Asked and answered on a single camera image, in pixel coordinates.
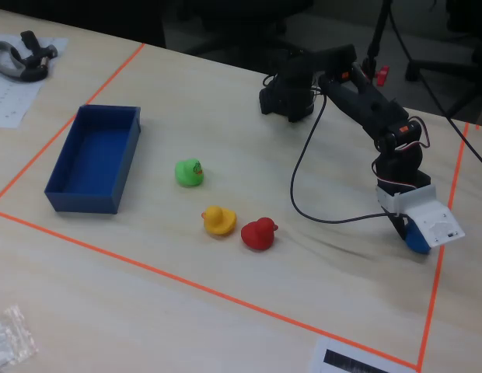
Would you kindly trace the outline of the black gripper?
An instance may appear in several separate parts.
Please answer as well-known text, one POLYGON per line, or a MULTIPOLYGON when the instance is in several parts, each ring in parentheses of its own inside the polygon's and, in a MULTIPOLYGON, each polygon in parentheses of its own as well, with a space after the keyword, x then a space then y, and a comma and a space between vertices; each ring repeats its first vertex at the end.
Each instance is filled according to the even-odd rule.
MULTIPOLYGON (((377 185, 389 195, 406 193, 431 184, 431 177, 419 170, 423 159, 420 146, 405 151, 380 154, 374 161, 377 185)), ((405 240, 409 218, 405 214, 389 214, 396 232, 405 240)))

